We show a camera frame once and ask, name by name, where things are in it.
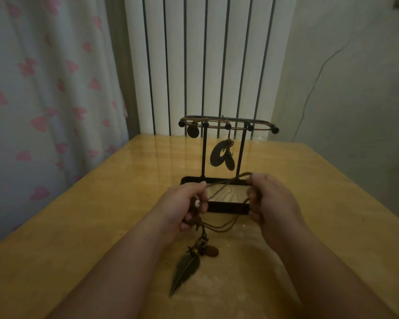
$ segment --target black metal jewelry stand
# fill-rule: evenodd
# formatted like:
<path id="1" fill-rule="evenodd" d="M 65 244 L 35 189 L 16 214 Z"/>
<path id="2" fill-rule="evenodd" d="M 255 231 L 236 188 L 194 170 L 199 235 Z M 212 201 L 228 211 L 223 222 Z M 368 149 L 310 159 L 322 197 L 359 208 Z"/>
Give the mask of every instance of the black metal jewelry stand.
<path id="1" fill-rule="evenodd" d="M 201 122 L 201 124 L 193 124 L 196 121 Z M 216 126 L 210 126 L 209 122 L 217 123 Z M 235 122 L 235 127 L 232 127 L 230 122 Z M 239 128 L 236 125 L 238 123 L 244 123 L 243 128 Z M 256 124 L 265 125 L 266 129 L 255 128 Z M 184 184 L 186 182 L 202 182 L 205 181 L 208 184 L 213 184 L 216 182 L 221 182 L 224 180 L 229 180 L 228 178 L 209 178 L 205 176 L 205 154 L 207 151 L 207 130 L 209 128 L 216 128 L 216 129 L 226 129 L 226 130 L 242 130 L 243 134 L 241 137 L 241 145 L 239 147 L 239 155 L 238 155 L 238 164 L 237 164 L 237 172 L 236 177 L 239 176 L 239 170 L 241 169 L 241 161 L 243 158 L 243 151 L 244 151 L 244 144 L 245 144 L 245 137 L 247 135 L 247 131 L 253 130 L 270 130 L 273 134 L 279 132 L 279 128 L 267 121 L 256 120 L 256 119 L 240 119 L 240 118 L 227 118 L 227 117 L 206 117 L 206 116 L 198 116 L 198 115 L 189 115 L 183 117 L 179 121 L 180 127 L 186 127 L 188 125 L 195 125 L 203 129 L 202 132 L 202 166 L 201 166 L 201 176 L 200 177 L 193 177 L 193 176 L 186 176 L 183 177 L 180 181 L 180 184 Z M 231 185 L 238 185 L 238 186 L 247 186 L 247 183 L 244 179 L 236 179 Z M 208 211 L 212 213 L 229 213 L 233 214 L 238 208 L 242 205 L 242 203 L 238 202 L 208 202 Z M 241 214 L 248 214 L 249 205 L 245 204 L 241 211 Z"/>

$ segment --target wooden table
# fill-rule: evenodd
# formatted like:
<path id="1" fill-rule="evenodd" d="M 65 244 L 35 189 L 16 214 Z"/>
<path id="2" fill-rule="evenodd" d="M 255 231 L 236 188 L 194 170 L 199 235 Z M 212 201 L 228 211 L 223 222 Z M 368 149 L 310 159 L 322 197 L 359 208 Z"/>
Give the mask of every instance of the wooden table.
<path id="1" fill-rule="evenodd" d="M 207 142 L 208 157 L 216 140 Z M 168 187 L 201 172 L 201 139 L 141 135 L 0 244 L 0 318 L 43 318 Z M 233 147 L 237 156 L 239 142 Z M 311 229 L 399 314 L 399 219 L 303 144 L 247 141 L 241 172 L 267 172 L 297 197 Z M 208 177 L 232 177 L 206 166 Z M 207 214 L 223 223 L 229 215 Z M 242 216 L 220 249 L 172 297 L 171 277 L 192 231 L 160 259 L 143 318 L 292 318 L 257 226 Z"/>

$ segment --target right hand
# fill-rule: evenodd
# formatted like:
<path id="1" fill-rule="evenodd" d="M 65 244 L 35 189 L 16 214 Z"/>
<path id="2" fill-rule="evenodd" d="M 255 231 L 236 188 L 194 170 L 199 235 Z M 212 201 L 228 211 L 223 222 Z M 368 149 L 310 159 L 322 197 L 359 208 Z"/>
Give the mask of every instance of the right hand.
<path id="1" fill-rule="evenodd" d="M 266 173 L 254 173 L 248 179 L 251 185 L 250 218 L 262 231 L 267 245 L 278 254 L 284 248 L 284 237 L 293 231 L 307 228 L 300 206 L 293 193 L 278 179 Z"/>

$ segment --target feather pendant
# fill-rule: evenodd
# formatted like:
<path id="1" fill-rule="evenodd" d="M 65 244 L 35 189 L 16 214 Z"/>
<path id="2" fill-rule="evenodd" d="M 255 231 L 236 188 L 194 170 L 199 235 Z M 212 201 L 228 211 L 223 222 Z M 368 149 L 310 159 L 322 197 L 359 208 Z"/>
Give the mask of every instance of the feather pendant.
<path id="1" fill-rule="evenodd" d="M 200 266 L 200 256 L 198 253 L 190 250 L 186 252 L 177 263 L 176 271 L 171 285 L 170 296 L 172 296 L 182 283 L 187 281 Z"/>

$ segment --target white curtain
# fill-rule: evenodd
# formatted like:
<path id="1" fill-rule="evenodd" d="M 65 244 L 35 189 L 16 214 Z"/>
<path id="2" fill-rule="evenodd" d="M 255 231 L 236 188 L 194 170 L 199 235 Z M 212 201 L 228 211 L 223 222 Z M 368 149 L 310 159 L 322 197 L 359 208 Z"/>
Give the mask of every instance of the white curtain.
<path id="1" fill-rule="evenodd" d="M 104 0 L 0 0 L 0 241 L 128 141 Z"/>

